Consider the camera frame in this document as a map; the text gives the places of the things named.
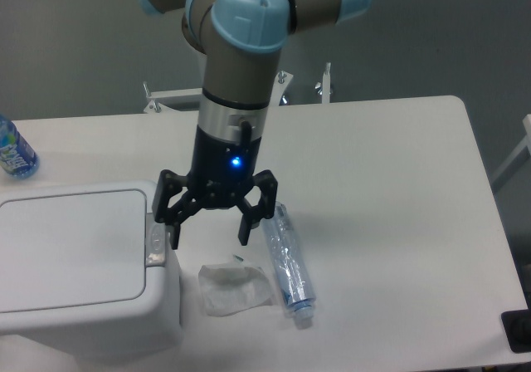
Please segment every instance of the white container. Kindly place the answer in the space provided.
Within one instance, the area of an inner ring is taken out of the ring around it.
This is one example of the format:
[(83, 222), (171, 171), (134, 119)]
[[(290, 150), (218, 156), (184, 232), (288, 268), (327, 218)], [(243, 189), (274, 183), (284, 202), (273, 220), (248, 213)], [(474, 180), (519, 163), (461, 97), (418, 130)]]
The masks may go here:
[(0, 335), (84, 357), (176, 345), (179, 265), (149, 181), (0, 193)]

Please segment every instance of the gray floor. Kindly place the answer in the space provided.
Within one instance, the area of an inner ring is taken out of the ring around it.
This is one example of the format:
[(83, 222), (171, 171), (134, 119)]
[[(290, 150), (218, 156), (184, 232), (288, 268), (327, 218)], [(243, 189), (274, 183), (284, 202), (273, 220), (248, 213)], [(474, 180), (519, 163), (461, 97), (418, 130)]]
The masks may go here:
[[(136, 0), (0, 0), (0, 111), (13, 119), (139, 113), (152, 91), (200, 86), (180, 12)], [(457, 95), (491, 174), (531, 113), (531, 0), (374, 0), (355, 22), (292, 37), (281, 68), (294, 103), (333, 63), (334, 100)], [(497, 197), (518, 258), (531, 261), (531, 166)]]

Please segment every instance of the bin lid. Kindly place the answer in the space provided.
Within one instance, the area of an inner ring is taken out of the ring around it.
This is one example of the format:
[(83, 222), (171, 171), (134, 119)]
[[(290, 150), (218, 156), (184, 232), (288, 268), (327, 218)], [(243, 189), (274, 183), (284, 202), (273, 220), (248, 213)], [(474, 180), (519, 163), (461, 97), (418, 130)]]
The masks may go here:
[(0, 312), (140, 296), (146, 203), (137, 190), (3, 202)]

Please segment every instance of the bottle label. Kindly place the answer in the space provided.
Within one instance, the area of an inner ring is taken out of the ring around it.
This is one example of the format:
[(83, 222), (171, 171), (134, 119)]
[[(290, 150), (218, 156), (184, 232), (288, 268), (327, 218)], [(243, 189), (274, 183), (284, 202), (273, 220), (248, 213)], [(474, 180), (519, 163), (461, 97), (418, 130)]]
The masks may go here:
[(0, 165), (11, 175), (24, 174), (36, 162), (32, 147), (17, 133), (8, 134), (0, 148)]

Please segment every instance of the water bottle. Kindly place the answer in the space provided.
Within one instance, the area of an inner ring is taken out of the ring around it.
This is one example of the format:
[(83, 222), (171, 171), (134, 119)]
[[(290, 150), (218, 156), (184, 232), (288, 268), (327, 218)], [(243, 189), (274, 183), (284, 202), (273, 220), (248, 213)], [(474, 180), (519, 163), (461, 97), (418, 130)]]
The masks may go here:
[(309, 281), (306, 266), (297, 246), (297, 235), (285, 205), (276, 202), (274, 217), (262, 220), (261, 226), (288, 310), (293, 312), (295, 321), (301, 322), (312, 318), (314, 289)]
[(12, 121), (0, 115), (0, 166), (16, 179), (26, 179), (39, 168), (39, 158)]

